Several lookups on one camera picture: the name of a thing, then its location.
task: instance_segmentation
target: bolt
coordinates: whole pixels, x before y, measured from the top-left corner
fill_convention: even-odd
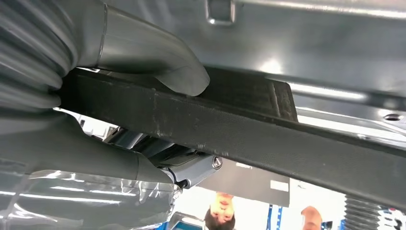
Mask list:
[[[223,160],[221,159],[221,157],[213,157],[213,168],[218,170],[221,168],[221,166],[223,165]]]

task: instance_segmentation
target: dark hair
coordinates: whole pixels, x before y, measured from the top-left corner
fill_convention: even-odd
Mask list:
[[[233,230],[234,225],[236,224],[236,218],[234,215],[233,215],[233,218],[231,218],[231,220],[220,224],[218,222],[217,218],[213,217],[212,214],[210,213],[210,208],[206,212],[204,221],[206,222],[206,227],[209,230]]]

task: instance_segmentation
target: person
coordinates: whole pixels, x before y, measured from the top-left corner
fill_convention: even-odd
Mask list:
[[[204,222],[208,230],[233,230],[236,224],[233,196],[217,192],[214,202],[206,212]]]
[[[321,229],[321,215],[318,210],[313,206],[308,206],[302,211],[303,230],[320,230]]]

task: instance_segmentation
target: plastic sheet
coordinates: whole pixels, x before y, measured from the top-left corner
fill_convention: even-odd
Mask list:
[[[62,171],[25,175],[1,162],[2,230],[147,230],[170,219],[177,185]]]

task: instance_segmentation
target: screw head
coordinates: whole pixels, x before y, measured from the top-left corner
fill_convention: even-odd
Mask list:
[[[222,158],[214,156],[213,157],[213,164],[212,164],[213,168],[217,170],[217,169],[220,169],[222,165],[223,165]]]

